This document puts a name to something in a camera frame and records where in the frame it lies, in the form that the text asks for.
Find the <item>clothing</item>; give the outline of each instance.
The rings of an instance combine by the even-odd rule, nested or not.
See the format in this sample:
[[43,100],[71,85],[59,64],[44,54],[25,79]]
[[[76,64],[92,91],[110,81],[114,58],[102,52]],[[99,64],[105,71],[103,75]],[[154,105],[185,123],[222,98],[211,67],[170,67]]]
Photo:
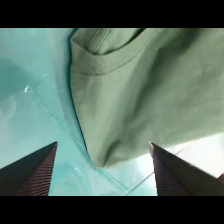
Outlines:
[[224,29],[81,28],[72,96],[100,167],[224,129]]

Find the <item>light blue surface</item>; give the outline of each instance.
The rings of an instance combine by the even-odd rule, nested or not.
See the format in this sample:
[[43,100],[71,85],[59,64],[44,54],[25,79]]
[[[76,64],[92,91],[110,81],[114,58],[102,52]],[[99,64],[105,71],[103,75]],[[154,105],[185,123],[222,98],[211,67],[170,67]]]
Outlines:
[[150,156],[110,170],[89,160],[68,88],[74,28],[0,29],[0,168],[58,141],[50,195],[127,195]]

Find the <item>green fabric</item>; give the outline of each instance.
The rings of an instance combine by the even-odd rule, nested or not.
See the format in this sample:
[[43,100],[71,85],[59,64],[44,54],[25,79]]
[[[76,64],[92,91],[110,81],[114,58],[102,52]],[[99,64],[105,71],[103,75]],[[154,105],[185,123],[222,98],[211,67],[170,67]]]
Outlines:
[[81,28],[71,88],[91,159],[112,166],[224,129],[224,29]]

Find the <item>green garment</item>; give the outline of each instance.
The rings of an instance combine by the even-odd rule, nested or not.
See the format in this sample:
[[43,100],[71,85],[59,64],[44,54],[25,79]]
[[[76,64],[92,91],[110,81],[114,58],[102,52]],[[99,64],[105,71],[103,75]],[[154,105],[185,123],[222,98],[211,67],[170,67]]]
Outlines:
[[108,167],[224,130],[224,29],[81,28],[71,88],[87,150]]

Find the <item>glossy table surface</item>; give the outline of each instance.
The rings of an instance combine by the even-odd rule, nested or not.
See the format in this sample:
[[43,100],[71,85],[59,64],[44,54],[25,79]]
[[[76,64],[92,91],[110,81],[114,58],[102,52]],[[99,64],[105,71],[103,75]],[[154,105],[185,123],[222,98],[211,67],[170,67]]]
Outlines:
[[[0,29],[0,168],[58,141],[50,195],[156,195],[149,154],[107,170],[89,160],[68,88],[74,31]],[[220,134],[167,150],[218,177],[223,146]]]

